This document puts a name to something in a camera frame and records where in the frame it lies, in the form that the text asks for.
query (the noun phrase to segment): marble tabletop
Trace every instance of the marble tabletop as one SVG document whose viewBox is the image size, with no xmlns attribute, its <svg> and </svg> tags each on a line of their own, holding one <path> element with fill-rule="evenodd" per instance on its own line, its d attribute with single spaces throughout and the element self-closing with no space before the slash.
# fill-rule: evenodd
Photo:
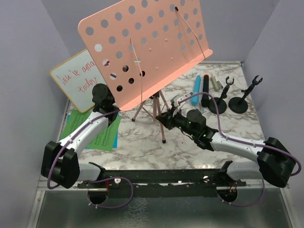
<svg viewBox="0 0 304 228">
<path fill-rule="evenodd" d="M 235 96 L 241 97 L 241 90 L 247 88 L 239 64 L 199 64 L 162 89 L 166 100 L 170 101 L 175 95 L 184 95 L 187 91 L 192 91 L 197 74 L 217 76 L 224 86 L 227 76 L 234 78 L 234 85 L 230 87 L 225 99 L 227 103 Z M 211 95 L 220 97 L 222 90 L 215 92 L 211 85 L 209 88 Z M 221 128 L 230 135 L 263 140 L 263 132 L 250 95 L 246 101 L 246 113 L 236 114 L 227 108 L 226 112 L 220 115 Z M 152 113 L 152 100 L 148 99 L 144 107 Z M 193 107 L 186 102 L 182 113 L 186 114 L 191 109 Z M 131 121 L 136 110 L 137 107 L 119 113 L 122 119 L 118 130 L 117 149 L 111 152 L 85 149 L 79 158 L 80 163 L 94 162 L 107 170 L 212 169 L 219 168 L 228 160 L 246 160 L 229 153 L 202 150 L 178 129 L 164 129 L 167 142 L 163 144 L 159 122 L 153 122 L 144 110 L 139 112 L 135 122 Z M 208 111 L 204 116 L 209 127 L 218 128 L 215 114 Z"/>
</svg>

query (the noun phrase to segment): black microphone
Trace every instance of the black microphone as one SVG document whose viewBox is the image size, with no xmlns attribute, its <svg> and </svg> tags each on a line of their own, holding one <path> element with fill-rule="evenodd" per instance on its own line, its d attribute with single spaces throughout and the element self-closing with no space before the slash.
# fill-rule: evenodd
<svg viewBox="0 0 304 228">
<path fill-rule="evenodd" d="M 209 75 L 204 75 L 204 81 L 203 81 L 203 92 L 209 93 Z M 201 98 L 201 106 L 208 107 L 209 106 L 209 96 L 203 95 Z"/>
</svg>

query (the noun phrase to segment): screw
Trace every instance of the screw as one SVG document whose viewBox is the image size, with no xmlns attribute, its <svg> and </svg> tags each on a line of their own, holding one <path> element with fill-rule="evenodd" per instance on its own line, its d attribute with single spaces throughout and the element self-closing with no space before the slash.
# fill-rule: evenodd
<svg viewBox="0 0 304 228">
<path fill-rule="evenodd" d="M 210 178 L 208 176 L 204 176 L 203 180 L 204 180 L 205 183 L 208 183 L 210 181 Z"/>
</svg>

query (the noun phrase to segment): green paper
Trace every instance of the green paper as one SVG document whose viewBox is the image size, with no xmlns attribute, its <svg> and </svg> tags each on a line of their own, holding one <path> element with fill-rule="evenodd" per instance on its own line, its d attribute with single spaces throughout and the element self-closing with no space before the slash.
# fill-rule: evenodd
<svg viewBox="0 0 304 228">
<path fill-rule="evenodd" d="M 90 115 L 90 112 L 80 113 L 77 110 L 73 110 L 66 123 L 66 126 L 60 136 L 60 139 L 66 138 L 74 130 L 76 130 Z M 100 132 L 88 145 L 90 149 L 97 149 L 102 151 L 112 151 L 113 144 L 118 131 L 121 117 L 117 117 L 116 120 L 107 128 Z"/>
</svg>

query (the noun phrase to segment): perforated metal panel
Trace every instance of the perforated metal panel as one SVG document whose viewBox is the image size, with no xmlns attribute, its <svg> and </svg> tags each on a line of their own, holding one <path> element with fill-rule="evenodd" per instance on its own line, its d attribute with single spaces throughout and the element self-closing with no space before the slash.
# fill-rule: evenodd
<svg viewBox="0 0 304 228">
<path fill-rule="evenodd" d="M 80 21 L 78 32 L 123 111 L 212 54 L 199 0 L 123 0 Z"/>
</svg>

